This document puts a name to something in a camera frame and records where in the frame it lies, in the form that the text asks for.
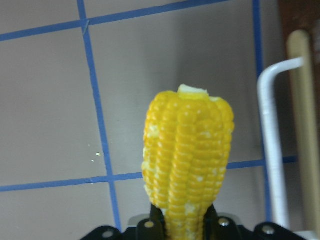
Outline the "corn left gripper left finger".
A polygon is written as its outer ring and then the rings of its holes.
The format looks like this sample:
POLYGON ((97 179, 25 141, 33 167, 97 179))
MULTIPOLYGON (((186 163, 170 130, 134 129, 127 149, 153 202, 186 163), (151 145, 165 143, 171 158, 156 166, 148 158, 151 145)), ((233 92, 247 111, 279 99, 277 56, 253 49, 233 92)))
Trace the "corn left gripper left finger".
POLYGON ((137 240, 165 240, 165 218, 162 211, 150 204, 149 217, 142 219, 136 226, 137 240))

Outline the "corn left gripper right finger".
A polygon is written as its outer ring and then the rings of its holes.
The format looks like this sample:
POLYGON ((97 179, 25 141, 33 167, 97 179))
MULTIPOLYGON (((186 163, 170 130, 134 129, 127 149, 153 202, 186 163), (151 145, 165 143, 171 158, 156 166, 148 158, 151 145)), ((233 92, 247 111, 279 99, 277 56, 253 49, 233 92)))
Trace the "corn left gripper right finger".
POLYGON ((205 240, 241 240, 236 223, 227 216, 219 216, 212 204, 204 216, 205 240))

